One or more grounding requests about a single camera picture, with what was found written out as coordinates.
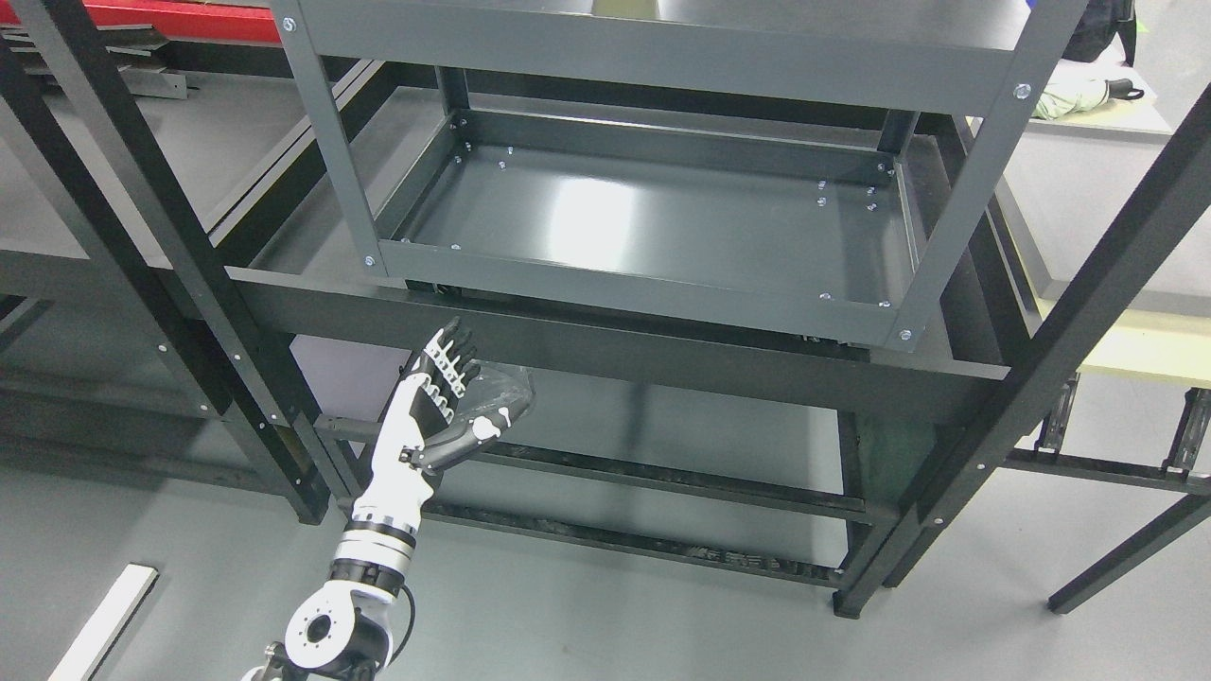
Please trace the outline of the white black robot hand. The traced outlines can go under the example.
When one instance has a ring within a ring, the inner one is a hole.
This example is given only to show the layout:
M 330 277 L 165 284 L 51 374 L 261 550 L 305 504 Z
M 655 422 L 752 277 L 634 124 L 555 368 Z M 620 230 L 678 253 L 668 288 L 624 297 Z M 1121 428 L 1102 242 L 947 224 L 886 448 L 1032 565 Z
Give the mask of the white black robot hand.
M 528 376 L 507 376 L 501 393 L 459 413 L 482 365 L 455 316 L 398 367 L 371 452 L 369 486 L 352 504 L 349 530 L 408 542 L 419 530 L 434 479 L 501 439 L 530 410 Z

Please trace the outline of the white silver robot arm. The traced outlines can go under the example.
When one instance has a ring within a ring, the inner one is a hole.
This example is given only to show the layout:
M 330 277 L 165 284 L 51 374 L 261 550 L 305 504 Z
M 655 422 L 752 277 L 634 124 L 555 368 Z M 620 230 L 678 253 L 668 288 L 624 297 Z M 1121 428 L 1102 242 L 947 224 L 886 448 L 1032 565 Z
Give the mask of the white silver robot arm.
M 303 600 L 285 639 L 270 642 L 246 680 L 375 680 L 411 642 L 418 608 L 406 572 L 418 530 L 351 517 L 327 579 Z

